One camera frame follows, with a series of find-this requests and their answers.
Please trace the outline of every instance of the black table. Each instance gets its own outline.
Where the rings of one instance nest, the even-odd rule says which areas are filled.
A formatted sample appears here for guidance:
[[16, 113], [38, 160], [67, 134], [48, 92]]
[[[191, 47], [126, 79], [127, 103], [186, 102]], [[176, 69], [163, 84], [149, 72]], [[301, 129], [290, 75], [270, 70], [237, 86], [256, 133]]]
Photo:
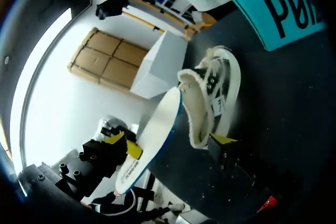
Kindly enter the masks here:
[[[325, 31], [267, 52], [255, 31], [235, 11], [198, 33], [189, 43], [184, 68], [197, 65], [205, 50], [217, 45], [232, 49], [242, 75], [238, 119], [229, 137], [250, 142], [254, 153], [301, 180], [309, 195], [335, 150], [336, 57]], [[159, 103], [153, 98], [139, 132]], [[152, 174], [191, 207], [220, 223], [241, 223], [267, 198], [228, 196], [230, 188], [207, 151], [189, 144], [185, 111], [167, 148], [150, 165]]]

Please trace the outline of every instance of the yellow clamp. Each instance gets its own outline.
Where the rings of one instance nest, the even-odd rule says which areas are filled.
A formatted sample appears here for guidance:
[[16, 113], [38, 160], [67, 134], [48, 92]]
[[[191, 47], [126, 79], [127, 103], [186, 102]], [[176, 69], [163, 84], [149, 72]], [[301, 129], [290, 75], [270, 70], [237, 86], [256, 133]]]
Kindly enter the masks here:
[[217, 140], [217, 142], [219, 142], [220, 144], [228, 144], [231, 142], [236, 142], [237, 140], [225, 137], [225, 136], [220, 136], [214, 133], [210, 134], [215, 140]]
[[[105, 138], [104, 141], [108, 144], [115, 144], [118, 140], [122, 139], [124, 132], [119, 133], [118, 135]], [[127, 154], [132, 157], [139, 159], [141, 157], [143, 150], [137, 146], [137, 144], [132, 141], [127, 140]]]

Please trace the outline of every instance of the white shoe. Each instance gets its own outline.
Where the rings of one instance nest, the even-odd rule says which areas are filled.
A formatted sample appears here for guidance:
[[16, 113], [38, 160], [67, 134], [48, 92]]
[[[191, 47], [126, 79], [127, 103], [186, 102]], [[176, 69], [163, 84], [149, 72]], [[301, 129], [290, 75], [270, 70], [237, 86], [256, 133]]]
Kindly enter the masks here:
[[[206, 57], [194, 69], [183, 69], [177, 75], [188, 115], [190, 144], [194, 148], [206, 148], [210, 133], [226, 136], [229, 131], [240, 87], [239, 64], [229, 50], [217, 46], [208, 49]], [[224, 82], [229, 82], [225, 94]], [[224, 111], [215, 117], [212, 102], [222, 94]]]
[[191, 17], [193, 18], [195, 24], [205, 24], [202, 18], [202, 12], [193, 11], [191, 12]]
[[171, 212], [178, 212], [178, 211], [182, 211], [185, 208], [185, 205], [183, 203], [173, 204], [173, 205], [169, 205], [168, 208], [170, 209]]

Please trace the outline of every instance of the white insole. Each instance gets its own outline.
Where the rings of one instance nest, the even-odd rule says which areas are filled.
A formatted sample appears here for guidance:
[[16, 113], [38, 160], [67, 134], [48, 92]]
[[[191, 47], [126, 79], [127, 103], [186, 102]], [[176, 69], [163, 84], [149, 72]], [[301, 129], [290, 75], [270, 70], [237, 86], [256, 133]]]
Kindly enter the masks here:
[[181, 92], [178, 88], [172, 88], [157, 106], [137, 141], [137, 145], [143, 149], [140, 159], [128, 155], [121, 166], [115, 182], [118, 193], [124, 194], [130, 190], [158, 152], [163, 149], [166, 141], [174, 133], [175, 120], [181, 110]]

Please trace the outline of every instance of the metal bolt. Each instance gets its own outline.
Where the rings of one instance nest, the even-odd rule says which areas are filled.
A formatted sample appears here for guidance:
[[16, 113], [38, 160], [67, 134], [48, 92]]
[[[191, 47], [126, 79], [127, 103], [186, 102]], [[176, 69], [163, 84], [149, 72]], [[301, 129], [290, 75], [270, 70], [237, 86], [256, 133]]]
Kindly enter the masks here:
[[45, 176], [43, 174], [38, 175], [38, 180], [44, 180]]
[[9, 63], [9, 56], [5, 57], [4, 63], [5, 63], [5, 65], [7, 65]]

